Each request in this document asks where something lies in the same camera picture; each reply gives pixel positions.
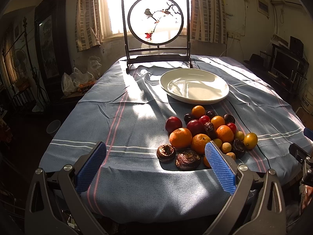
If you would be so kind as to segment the small orange back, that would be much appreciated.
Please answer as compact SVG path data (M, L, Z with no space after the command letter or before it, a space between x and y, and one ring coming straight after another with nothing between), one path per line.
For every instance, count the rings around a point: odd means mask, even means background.
M192 108L191 115L194 119L199 119L206 114L205 108L203 106L195 106Z

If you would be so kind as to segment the checked curtain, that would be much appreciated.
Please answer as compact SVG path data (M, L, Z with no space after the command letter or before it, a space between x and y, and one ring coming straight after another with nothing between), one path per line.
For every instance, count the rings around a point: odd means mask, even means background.
M100 45L99 0L77 0L74 34L78 52Z
M227 42L224 0L191 0L191 38L202 42Z

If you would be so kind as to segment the bright red plum right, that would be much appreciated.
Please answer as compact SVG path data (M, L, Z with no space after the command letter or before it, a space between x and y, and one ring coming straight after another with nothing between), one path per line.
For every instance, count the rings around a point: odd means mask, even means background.
M237 131L237 126L235 125L235 123L228 123L227 126L231 129L231 131L235 135Z

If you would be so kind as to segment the right checked curtain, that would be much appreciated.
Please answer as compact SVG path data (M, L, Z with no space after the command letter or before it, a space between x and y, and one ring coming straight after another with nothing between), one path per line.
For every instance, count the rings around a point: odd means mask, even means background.
M191 38L202 42L227 42L224 0L191 0Z

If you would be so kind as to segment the round painted table screen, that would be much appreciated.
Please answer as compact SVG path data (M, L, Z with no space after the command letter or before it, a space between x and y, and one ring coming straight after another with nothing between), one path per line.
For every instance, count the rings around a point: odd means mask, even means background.
M134 64L192 65L189 0L121 0L126 73Z

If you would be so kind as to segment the small red plum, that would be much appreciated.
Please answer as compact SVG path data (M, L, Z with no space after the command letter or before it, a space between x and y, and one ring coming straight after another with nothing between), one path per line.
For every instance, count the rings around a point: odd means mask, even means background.
M204 116L202 116L202 117L199 118L199 121L200 121L203 125L205 125L206 123L210 123L210 122L211 122L211 119L210 119L209 116L204 115Z

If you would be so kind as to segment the large orange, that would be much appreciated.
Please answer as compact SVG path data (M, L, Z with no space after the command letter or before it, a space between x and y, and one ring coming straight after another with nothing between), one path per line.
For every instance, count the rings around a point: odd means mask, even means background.
M183 127L176 129L170 134L169 142L176 149L188 148L192 142L191 131Z

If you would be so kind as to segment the small yellow-green fruit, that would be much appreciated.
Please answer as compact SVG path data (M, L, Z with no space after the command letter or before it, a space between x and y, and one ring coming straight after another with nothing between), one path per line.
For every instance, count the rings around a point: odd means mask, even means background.
M236 133L235 133L235 138L240 140L240 141L243 141L244 140L244 133L240 130L237 130Z

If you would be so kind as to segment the white ceramic plate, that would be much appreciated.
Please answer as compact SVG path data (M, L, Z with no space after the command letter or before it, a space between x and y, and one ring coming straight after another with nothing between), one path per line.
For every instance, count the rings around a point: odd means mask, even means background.
M211 105L225 99L229 86L221 77L200 69L174 69L159 79L161 88L172 98L193 105Z

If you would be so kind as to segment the left checked curtain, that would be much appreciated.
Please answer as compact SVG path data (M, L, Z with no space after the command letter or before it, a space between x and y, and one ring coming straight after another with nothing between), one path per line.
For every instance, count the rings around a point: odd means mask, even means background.
M74 34L78 52L100 45L99 0L77 0Z

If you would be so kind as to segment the brown dried date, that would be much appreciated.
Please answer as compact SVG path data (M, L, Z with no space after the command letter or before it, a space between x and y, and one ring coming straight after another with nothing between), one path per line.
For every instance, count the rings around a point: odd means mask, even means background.
M207 136L210 139L216 139L217 138L215 127L214 127L214 125L211 122L205 123L204 124L204 128L205 128Z

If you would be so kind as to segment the smooth orange tangerine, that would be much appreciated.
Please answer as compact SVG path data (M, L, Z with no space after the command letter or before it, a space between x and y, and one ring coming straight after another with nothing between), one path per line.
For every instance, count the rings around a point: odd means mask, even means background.
M225 120L222 116L215 116L211 119L211 123L215 129L218 129L220 126L225 125Z

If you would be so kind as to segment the dark plum far back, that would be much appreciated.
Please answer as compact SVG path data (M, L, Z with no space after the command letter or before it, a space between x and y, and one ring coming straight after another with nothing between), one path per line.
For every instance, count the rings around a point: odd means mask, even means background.
M213 117L216 116L216 113L215 113L215 111L213 111L213 110L208 110L208 111L206 112L206 116L208 116L210 119L212 119Z

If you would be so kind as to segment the small yellow fruit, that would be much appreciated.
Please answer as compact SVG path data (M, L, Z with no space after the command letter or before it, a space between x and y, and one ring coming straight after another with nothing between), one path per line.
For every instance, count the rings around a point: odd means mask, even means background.
M214 139L213 142L219 149L222 147L223 142L219 138Z

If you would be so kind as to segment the tan longan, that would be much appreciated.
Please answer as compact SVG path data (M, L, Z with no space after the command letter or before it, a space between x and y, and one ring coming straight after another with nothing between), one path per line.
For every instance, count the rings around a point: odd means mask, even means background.
M233 152L229 152L226 155L230 156L232 159L236 160L236 155Z
M221 151L224 153L224 154L227 154L229 152L231 152L232 150L232 145L228 142L224 142L221 146Z

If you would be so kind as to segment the black television monitor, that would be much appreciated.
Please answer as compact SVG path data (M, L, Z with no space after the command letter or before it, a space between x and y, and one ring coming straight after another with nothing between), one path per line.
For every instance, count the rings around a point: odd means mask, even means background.
M285 91L299 93L307 80L308 68L304 54L293 52L281 41L272 43L268 74Z

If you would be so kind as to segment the dark framed mirror cabinet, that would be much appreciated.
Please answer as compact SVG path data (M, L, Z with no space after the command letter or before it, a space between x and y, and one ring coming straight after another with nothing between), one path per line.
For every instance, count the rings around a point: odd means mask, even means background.
M62 76L72 72L66 34L66 0L43 0L35 8L34 37L47 97L60 99Z

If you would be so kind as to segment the white plastic bags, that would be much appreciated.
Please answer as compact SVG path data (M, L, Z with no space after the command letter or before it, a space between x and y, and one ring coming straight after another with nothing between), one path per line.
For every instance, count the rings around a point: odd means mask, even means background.
M77 67L73 68L73 73L64 73L61 80L63 94L68 96L75 92L84 92L89 89L101 77L101 59L91 56L87 60L87 71L82 73Z

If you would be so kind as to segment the dark purple plum back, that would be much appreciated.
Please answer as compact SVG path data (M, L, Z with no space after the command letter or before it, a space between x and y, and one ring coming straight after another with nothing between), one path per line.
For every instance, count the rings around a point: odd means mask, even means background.
M185 124L187 125L191 120L195 119L191 113L186 113L183 117Z

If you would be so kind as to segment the yellow round fruit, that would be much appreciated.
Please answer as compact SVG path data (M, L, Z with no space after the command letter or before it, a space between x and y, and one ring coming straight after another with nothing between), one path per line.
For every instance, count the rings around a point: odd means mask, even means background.
M252 150L258 143L258 137L255 133L248 133L245 135L243 143L247 150Z

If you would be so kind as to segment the orange mandarin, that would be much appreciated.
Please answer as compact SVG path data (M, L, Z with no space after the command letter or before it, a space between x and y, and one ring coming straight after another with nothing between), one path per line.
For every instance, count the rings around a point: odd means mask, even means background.
M211 141L206 134L197 134L192 138L191 149L200 155L204 155L206 144Z
M221 125L216 129L218 138L223 142L231 143L234 140L234 134L227 125Z

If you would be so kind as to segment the standing fan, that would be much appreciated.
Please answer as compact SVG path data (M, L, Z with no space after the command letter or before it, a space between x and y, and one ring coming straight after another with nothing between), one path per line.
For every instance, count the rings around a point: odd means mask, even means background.
M14 80L13 82L16 83L17 81L25 78L28 78L28 55L23 49L15 49L13 51L13 74Z

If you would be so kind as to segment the dark red plum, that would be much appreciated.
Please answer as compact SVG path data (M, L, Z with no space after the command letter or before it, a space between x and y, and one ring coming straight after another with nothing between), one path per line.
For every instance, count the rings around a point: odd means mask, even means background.
M182 128L183 124L178 117L171 116L165 122L165 130L171 134L176 129Z
M192 136L205 133L204 125L197 119L191 120L186 125L186 128L191 132Z

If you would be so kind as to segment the partly hidden orange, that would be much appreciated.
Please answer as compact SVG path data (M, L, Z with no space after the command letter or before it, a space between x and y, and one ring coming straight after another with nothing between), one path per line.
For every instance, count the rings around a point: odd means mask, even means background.
M211 168L211 165L209 164L209 162L207 161L206 156L203 156L203 163L206 167Z

